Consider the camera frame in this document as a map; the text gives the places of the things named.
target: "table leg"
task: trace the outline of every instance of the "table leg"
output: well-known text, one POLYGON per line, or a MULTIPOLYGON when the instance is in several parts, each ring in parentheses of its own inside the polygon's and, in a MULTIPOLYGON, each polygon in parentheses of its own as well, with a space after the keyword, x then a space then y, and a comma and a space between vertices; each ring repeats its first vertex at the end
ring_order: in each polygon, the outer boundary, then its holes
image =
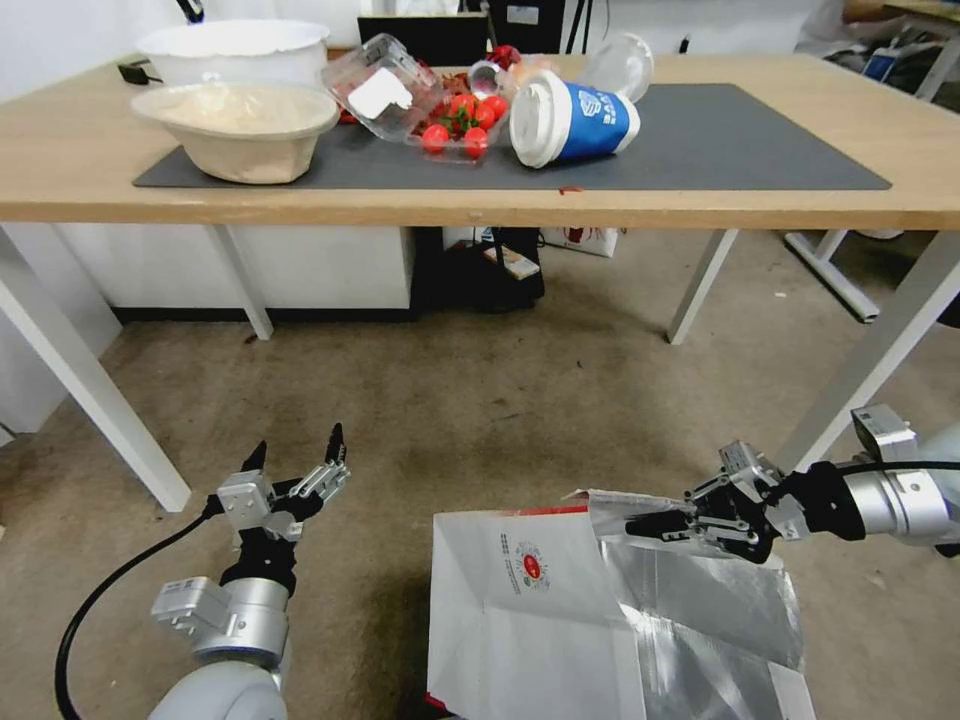
POLYGON ((190 488, 2 227, 0 310, 23 333, 164 509, 183 510, 190 488))
POLYGON ((687 286, 687 292, 683 296, 680 307, 677 308, 673 321, 670 323, 670 329, 667 330, 667 340, 671 345, 679 345, 687 337, 690 326, 693 324, 704 298, 710 292, 710 286, 713 285, 714 278, 723 265, 724 258, 730 252, 733 241, 737 239, 739 230, 714 230, 713 235, 707 242, 707 247, 700 256, 700 264, 697 266, 693 279, 687 286))
POLYGON ((917 92, 914 93, 915 96, 921 100, 933 100, 937 90, 947 79, 947 73, 957 64, 957 60, 960 60, 960 35, 954 35, 943 46, 943 50, 937 55, 936 61, 927 72, 927 76, 920 83, 917 92))
POLYGON ((220 257, 223 271, 233 285, 237 299, 243 305, 250 324, 253 325, 254 332, 261 340, 269 340, 273 335, 273 323, 270 322, 267 310, 263 306, 260 290, 250 279, 243 258, 240 256, 237 241, 226 225, 209 225, 207 233, 210 236, 210 244, 220 257))
POLYGON ((787 438, 779 466, 806 470, 820 460, 850 422, 850 410, 869 402, 958 292, 960 233, 941 232, 787 438))
POLYGON ((861 322, 871 323, 880 308, 830 262, 846 235, 847 230, 829 230, 816 249, 799 232, 784 233, 783 241, 861 322))

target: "gray desk mat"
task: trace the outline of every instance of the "gray desk mat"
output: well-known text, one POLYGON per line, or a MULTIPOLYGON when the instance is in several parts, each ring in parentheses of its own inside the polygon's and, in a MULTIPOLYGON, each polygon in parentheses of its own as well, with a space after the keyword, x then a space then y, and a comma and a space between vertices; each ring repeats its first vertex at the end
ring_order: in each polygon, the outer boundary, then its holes
MULTIPOLYGON (((290 188, 541 190, 886 190, 890 183, 736 85, 653 85, 638 103, 637 138, 620 155, 530 170, 503 132, 483 162, 442 163, 360 126, 322 135, 290 188)), ((237 187, 177 148, 138 187, 237 187)))

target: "white bowl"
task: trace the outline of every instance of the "white bowl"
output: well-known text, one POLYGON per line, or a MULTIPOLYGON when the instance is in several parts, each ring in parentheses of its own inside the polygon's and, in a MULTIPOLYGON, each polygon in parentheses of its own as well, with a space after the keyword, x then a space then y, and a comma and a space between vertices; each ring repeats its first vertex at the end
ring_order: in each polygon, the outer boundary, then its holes
POLYGON ((299 20, 223 20, 165 28, 137 50, 168 85, 262 81, 321 87, 327 64, 323 25, 299 20))
POLYGON ((303 175, 317 138, 340 117, 325 92, 263 83, 157 88, 137 95, 130 106, 162 123, 205 173, 253 185, 303 175))

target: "paper bag logo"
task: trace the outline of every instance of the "paper bag logo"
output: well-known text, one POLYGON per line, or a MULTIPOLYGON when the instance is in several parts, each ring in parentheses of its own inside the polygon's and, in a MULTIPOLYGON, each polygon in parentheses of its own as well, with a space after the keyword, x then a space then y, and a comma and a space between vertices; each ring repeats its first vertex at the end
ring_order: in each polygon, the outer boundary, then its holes
POLYGON ((580 111, 585 117, 593 117, 600 112, 600 108, 602 107, 600 98, 593 93, 588 93, 586 90, 581 90, 577 94, 577 97, 580 100, 580 111))
POLYGON ((540 548, 530 542, 522 541, 513 551, 514 565, 521 582, 531 590, 545 592, 550 588, 547 564, 540 554, 540 548))

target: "plastic container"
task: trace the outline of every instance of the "plastic container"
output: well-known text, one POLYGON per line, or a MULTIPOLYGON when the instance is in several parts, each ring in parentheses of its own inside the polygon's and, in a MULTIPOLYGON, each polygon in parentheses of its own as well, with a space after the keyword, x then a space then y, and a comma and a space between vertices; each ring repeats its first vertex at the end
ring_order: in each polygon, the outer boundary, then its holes
MULTIPOLYGON (((333 96, 370 132, 417 148, 421 146, 417 126, 452 96, 433 70, 385 33, 329 63, 321 75, 333 96)), ((507 115, 487 130, 488 145, 497 141, 507 115)), ((451 141, 442 154, 423 154, 442 161, 474 161, 462 140, 451 141)))
POLYGON ((532 168, 618 153, 639 131, 640 116, 625 96, 565 83, 550 70, 520 87, 510 115, 510 142, 532 168))
POLYGON ((590 54, 577 82, 637 102, 653 81, 653 51, 633 33, 612 36, 590 54))
POLYGON ((320 87, 327 63, 323 25, 298 20, 223 20, 159 30, 137 50, 168 85, 210 81, 320 87))
POLYGON ((303 175, 317 138, 340 117, 329 95, 298 85, 181 85, 142 93, 130 105, 162 123, 205 173, 253 185, 303 175))

